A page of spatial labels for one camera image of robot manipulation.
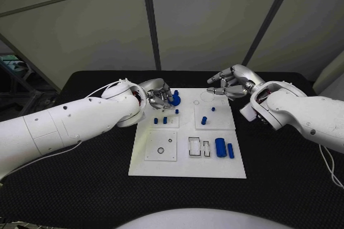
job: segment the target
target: white platform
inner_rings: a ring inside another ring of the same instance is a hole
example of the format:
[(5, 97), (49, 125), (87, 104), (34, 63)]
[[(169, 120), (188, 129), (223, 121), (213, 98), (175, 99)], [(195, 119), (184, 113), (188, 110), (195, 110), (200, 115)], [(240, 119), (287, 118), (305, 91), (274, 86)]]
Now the white platform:
[[(171, 89), (174, 90), (178, 90), (181, 98), (175, 107), (178, 114), (174, 110), (161, 111), (146, 106), (146, 118), (136, 127), (129, 176), (246, 178), (226, 96), (211, 95), (203, 88)], [(200, 124), (203, 116), (207, 117), (205, 125)], [(188, 156), (188, 137), (200, 138), (200, 157)], [(234, 159), (215, 156), (215, 138), (224, 138), (226, 144), (231, 143)], [(203, 141), (208, 141), (210, 158), (203, 154)]]

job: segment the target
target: blue object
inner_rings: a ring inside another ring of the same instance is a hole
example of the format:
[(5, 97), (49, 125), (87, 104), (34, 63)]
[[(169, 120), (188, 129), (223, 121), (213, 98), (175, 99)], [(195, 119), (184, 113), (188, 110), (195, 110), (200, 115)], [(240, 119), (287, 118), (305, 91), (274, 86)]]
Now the blue object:
[(172, 101), (168, 101), (168, 103), (172, 105), (172, 106), (177, 106), (179, 104), (179, 97), (178, 97), (178, 92), (177, 90), (174, 90), (174, 94), (171, 95), (172, 97)]
[(214, 145), (215, 145), (215, 155), (218, 158), (223, 158), (227, 156), (226, 152), (226, 144), (224, 144), (224, 138), (217, 138), (214, 140)]
[(228, 158), (234, 158), (231, 143), (227, 144), (227, 154), (228, 154)]
[(200, 123), (201, 123), (203, 125), (205, 125), (205, 116), (203, 116)]

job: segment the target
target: black table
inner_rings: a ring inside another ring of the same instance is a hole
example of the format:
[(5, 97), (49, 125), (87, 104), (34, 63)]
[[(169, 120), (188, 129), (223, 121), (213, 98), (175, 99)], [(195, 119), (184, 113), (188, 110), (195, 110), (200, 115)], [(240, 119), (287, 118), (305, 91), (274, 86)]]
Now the black table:
[[(205, 88), (214, 72), (76, 72), (56, 105), (84, 97), (125, 77), (135, 83), (164, 78), (169, 87)], [(292, 82), (313, 95), (296, 73), (259, 73)], [(230, 102), (247, 179), (128, 176), (136, 126), (115, 127), (70, 152), (8, 176), (0, 189), (0, 216), (63, 228), (110, 228), (175, 208), (214, 208), (267, 218), (298, 229), (344, 228), (344, 190), (331, 181), (318, 146), (290, 126), (273, 131), (247, 122)], [(332, 152), (344, 178), (344, 155)]]

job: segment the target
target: white cable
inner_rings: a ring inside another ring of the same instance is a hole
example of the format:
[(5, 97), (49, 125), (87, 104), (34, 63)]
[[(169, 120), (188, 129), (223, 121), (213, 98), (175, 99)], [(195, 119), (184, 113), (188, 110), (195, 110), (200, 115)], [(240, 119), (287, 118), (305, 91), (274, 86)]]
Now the white cable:
[(329, 158), (331, 158), (331, 161), (332, 161), (332, 168), (329, 168), (328, 161), (326, 161), (326, 159), (325, 159), (325, 156), (323, 156), (323, 153), (322, 153), (322, 148), (321, 148), (321, 145), (319, 145), (321, 156), (322, 156), (323, 162), (325, 162), (325, 164), (326, 164), (328, 171), (329, 171), (329, 173), (331, 173), (332, 182), (334, 182), (334, 184), (335, 184), (338, 187), (341, 187), (341, 188), (344, 189), (344, 185), (342, 185), (342, 183), (339, 182), (339, 180), (338, 180), (338, 178), (336, 178), (336, 176), (335, 176), (335, 161), (334, 161), (334, 157), (332, 157), (332, 155), (331, 155), (331, 153), (329, 153), (329, 151), (328, 151), (328, 148), (326, 148), (325, 146), (322, 146), (322, 147), (323, 147), (323, 149), (326, 150), (326, 153), (328, 153)]
[(73, 148), (67, 149), (66, 151), (63, 151), (63, 152), (60, 152), (60, 153), (54, 153), (54, 154), (51, 154), (51, 155), (49, 155), (49, 156), (46, 156), (46, 157), (41, 157), (41, 158), (38, 158), (37, 160), (31, 161), (30, 163), (24, 164), (20, 168), (17, 168), (17, 169), (14, 169), (11, 172), (8, 172), (8, 173), (5, 174), (5, 176), (8, 176), (11, 173), (14, 173), (17, 170), (20, 170), (21, 168), (24, 168), (25, 166), (28, 166), (30, 164), (33, 164), (33, 163), (37, 162), (38, 160), (46, 159), (46, 158), (49, 158), (49, 157), (51, 157), (51, 156), (56, 156), (56, 155), (59, 155), (59, 154), (61, 154), (61, 153), (69, 152), (70, 150), (73, 150), (73, 149), (80, 145), (80, 143), (82, 143), (82, 142), (79, 142), (79, 143), (76, 144), (76, 146), (74, 146)]
[(108, 85), (105, 85), (103, 87), (100, 87), (97, 90), (95, 90), (84, 98), (87, 98), (89, 96), (92, 96), (100, 89), (103, 89), (105, 87), (106, 87), (106, 89), (113, 85), (113, 84), (116, 84), (118, 82), (126, 82), (128, 80), (125, 79), (125, 80), (118, 80), (118, 81), (115, 81), (115, 82), (112, 82), (112, 83), (109, 83)]

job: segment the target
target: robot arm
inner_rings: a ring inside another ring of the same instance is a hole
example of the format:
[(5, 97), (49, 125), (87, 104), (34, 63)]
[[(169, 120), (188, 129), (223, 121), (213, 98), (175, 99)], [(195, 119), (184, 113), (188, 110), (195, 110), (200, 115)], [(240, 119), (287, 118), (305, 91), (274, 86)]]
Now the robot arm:
[(162, 79), (139, 85), (119, 80), (100, 98), (86, 97), (40, 112), (0, 122), (0, 179), (21, 164), (51, 151), (80, 143), (116, 125), (128, 127), (144, 119), (146, 101), (154, 108), (172, 106)]
[(240, 113), (251, 121), (259, 118), (277, 130), (292, 125), (303, 138), (344, 153), (344, 102), (326, 97), (306, 97), (305, 93), (286, 82), (264, 82), (244, 66), (234, 65), (217, 73), (207, 82), (233, 76), (231, 83), (221, 88), (208, 88), (214, 94), (233, 98), (250, 94), (250, 102)]

